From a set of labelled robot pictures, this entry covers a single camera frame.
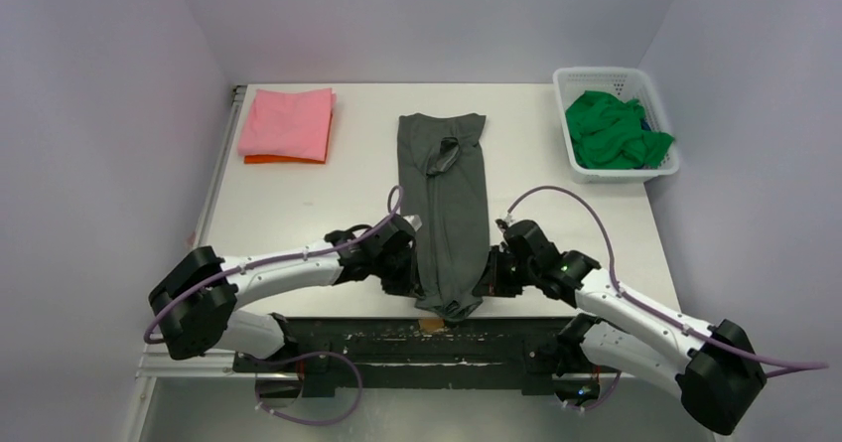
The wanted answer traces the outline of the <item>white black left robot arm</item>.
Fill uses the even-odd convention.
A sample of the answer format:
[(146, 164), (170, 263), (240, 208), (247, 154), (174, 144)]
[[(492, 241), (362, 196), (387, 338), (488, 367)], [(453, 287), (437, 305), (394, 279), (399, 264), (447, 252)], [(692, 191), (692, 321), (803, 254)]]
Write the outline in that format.
[(175, 361), (226, 350), (285, 370), (296, 345), (284, 318), (246, 306), (305, 288), (404, 275), (421, 225), (416, 215), (388, 216), (373, 227), (335, 230), (300, 249), (258, 256), (222, 257), (209, 245), (197, 247), (148, 296), (158, 341)]

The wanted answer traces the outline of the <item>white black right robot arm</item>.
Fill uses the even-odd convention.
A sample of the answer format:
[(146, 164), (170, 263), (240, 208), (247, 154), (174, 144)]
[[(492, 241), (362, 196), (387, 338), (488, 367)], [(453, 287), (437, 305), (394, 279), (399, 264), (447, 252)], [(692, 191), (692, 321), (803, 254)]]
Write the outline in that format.
[(611, 278), (596, 259), (561, 251), (531, 220), (497, 220), (503, 280), (534, 286), (577, 310), (554, 342), (530, 356), (562, 375), (608, 367), (675, 397), (706, 429), (731, 435), (767, 384), (747, 333), (730, 320), (682, 316)]

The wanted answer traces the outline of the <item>dark grey t shirt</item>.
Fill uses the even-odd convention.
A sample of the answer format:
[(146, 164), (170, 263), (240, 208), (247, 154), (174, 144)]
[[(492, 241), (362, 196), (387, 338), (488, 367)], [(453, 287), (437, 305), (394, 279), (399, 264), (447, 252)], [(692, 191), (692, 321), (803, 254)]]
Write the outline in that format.
[(416, 307), (450, 322), (481, 304), (474, 288), (490, 252), (486, 168), (480, 143), (487, 118), (471, 113), (398, 120), (397, 163), (401, 210), (421, 219), (416, 268), (422, 295)]

